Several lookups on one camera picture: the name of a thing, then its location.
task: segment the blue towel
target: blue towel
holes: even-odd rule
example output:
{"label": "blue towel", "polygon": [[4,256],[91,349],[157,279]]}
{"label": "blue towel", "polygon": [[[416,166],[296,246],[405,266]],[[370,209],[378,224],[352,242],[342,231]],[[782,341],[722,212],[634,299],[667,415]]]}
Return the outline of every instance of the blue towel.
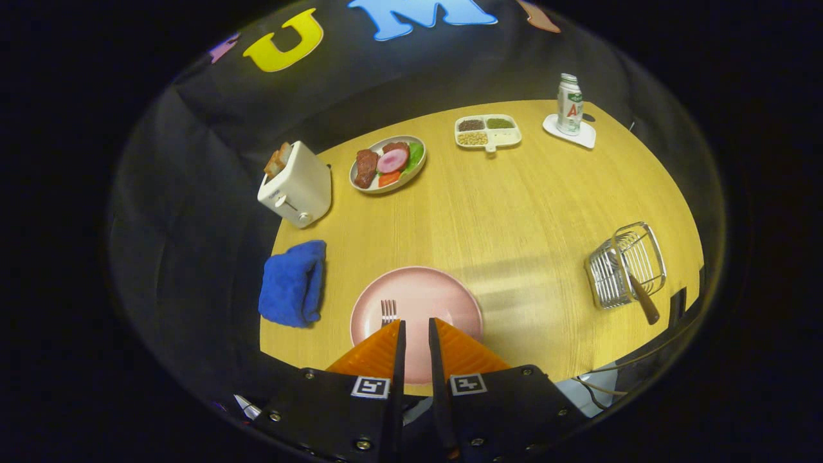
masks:
{"label": "blue towel", "polygon": [[320,319],[326,241],[307,241],[263,266],[258,311],[266,320],[305,328]]}

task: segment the steak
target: steak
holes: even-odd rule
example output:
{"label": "steak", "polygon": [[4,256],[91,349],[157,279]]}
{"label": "steak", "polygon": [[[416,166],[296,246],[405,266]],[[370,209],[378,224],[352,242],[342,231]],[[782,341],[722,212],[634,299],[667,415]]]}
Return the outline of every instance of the steak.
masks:
{"label": "steak", "polygon": [[377,156],[376,152],[368,149],[363,149],[357,152],[357,177],[355,177],[355,185],[366,189],[371,186],[371,181],[377,175]]}

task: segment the toaster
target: toaster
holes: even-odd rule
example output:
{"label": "toaster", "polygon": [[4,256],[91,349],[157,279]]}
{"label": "toaster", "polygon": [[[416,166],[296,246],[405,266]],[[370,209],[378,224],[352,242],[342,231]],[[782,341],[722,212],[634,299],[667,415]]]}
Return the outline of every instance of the toaster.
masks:
{"label": "toaster", "polygon": [[332,172],[302,142],[288,148],[286,167],[263,181],[258,201],[295,227],[305,228],[332,205]]}

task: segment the ham slice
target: ham slice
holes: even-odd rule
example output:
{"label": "ham slice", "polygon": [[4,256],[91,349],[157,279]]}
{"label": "ham slice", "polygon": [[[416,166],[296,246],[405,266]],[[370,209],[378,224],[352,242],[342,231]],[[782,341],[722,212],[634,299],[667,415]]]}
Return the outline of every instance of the ham slice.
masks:
{"label": "ham slice", "polygon": [[408,143],[389,143],[383,147],[383,155],[377,161],[377,170],[388,174],[399,171],[409,160]]}

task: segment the pink plate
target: pink plate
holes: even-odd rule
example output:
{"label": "pink plate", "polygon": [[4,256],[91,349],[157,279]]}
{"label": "pink plate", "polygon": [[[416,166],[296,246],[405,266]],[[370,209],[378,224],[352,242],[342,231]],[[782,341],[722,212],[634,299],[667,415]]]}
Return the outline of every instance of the pink plate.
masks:
{"label": "pink plate", "polygon": [[380,301],[393,299],[406,321],[406,384],[431,383],[429,318],[436,316],[480,341],[483,319],[472,294],[451,275],[429,267],[402,267],[371,282],[351,312],[351,343],[380,329]]}

